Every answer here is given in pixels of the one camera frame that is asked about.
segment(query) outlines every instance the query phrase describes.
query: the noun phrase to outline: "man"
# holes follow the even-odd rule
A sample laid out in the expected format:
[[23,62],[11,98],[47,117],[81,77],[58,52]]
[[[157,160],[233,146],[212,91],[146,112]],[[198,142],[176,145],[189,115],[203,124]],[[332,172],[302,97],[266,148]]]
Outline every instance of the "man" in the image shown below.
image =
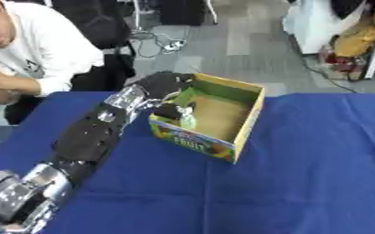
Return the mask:
[[53,92],[121,89],[112,57],[57,11],[0,0],[0,104],[10,124]]

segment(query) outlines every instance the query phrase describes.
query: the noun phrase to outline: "power strip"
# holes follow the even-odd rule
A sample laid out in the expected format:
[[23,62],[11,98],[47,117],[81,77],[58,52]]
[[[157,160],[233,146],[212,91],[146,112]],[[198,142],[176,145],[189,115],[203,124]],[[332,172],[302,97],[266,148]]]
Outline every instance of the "power strip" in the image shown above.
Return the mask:
[[164,46],[164,54],[172,54],[182,49],[187,44],[186,40],[178,40]]

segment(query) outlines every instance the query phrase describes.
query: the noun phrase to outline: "small object in box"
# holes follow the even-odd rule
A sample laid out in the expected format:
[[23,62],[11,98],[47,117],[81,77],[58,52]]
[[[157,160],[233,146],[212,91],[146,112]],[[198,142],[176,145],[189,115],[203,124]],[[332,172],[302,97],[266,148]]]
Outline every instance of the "small object in box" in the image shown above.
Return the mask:
[[195,102],[191,102],[187,105],[186,108],[177,107],[177,111],[182,114],[182,118],[180,118],[180,126],[184,129],[193,130],[196,128],[196,119],[193,116],[193,111],[196,107]]
[[182,117],[182,114],[177,110],[177,105],[174,103],[162,104],[154,111],[154,114],[175,121],[180,120]]

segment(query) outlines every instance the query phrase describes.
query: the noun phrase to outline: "yellow bag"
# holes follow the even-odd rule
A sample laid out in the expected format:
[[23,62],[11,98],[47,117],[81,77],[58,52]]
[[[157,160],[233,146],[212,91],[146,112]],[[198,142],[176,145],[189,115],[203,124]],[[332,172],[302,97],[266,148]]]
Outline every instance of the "yellow bag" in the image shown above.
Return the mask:
[[364,54],[375,43],[375,13],[362,20],[336,39],[334,48],[337,56],[356,57]]

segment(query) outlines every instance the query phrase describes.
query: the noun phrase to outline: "black box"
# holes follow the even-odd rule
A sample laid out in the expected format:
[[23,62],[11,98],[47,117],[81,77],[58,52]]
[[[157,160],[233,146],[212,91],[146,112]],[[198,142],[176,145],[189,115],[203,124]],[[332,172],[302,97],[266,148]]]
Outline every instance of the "black box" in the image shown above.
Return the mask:
[[205,20],[204,0],[160,0],[160,21],[163,25],[200,26]]

